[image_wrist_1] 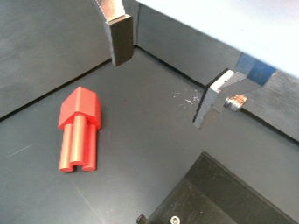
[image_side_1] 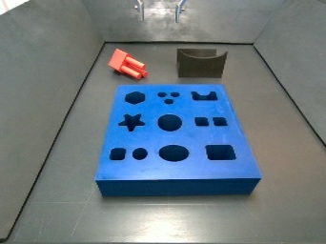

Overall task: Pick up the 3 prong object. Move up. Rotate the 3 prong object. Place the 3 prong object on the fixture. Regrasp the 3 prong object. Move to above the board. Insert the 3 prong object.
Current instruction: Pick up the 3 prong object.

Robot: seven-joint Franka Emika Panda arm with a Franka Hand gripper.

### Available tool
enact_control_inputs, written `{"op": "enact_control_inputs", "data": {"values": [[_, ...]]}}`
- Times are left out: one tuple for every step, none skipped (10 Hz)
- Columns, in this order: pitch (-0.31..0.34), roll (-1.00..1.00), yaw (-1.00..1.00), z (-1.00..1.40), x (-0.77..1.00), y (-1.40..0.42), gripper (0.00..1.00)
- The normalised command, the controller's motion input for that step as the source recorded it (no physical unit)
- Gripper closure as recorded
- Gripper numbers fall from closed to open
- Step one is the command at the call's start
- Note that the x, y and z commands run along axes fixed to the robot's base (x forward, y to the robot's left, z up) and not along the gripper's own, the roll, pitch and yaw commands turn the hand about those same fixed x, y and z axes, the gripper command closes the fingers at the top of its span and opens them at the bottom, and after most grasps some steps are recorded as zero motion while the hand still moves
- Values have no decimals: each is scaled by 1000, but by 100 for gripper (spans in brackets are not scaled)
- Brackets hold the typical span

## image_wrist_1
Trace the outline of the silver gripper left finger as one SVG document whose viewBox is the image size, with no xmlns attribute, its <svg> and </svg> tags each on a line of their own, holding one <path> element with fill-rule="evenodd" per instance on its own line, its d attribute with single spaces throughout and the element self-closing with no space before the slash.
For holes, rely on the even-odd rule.
<svg viewBox="0 0 299 224">
<path fill-rule="evenodd" d="M 111 59 L 118 67 L 134 56 L 134 18 L 127 14 L 122 0 L 94 0 L 103 16 Z"/>
</svg>

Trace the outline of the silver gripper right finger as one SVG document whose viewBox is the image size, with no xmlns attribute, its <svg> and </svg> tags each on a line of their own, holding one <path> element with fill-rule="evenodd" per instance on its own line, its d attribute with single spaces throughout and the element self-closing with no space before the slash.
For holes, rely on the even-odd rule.
<svg viewBox="0 0 299 224">
<path fill-rule="evenodd" d="M 239 111 L 247 101 L 246 93 L 262 88 L 275 71 L 269 64 L 242 53 L 235 70 L 227 69 L 207 86 L 193 119 L 194 125 L 201 129 L 223 109 Z"/>
</svg>

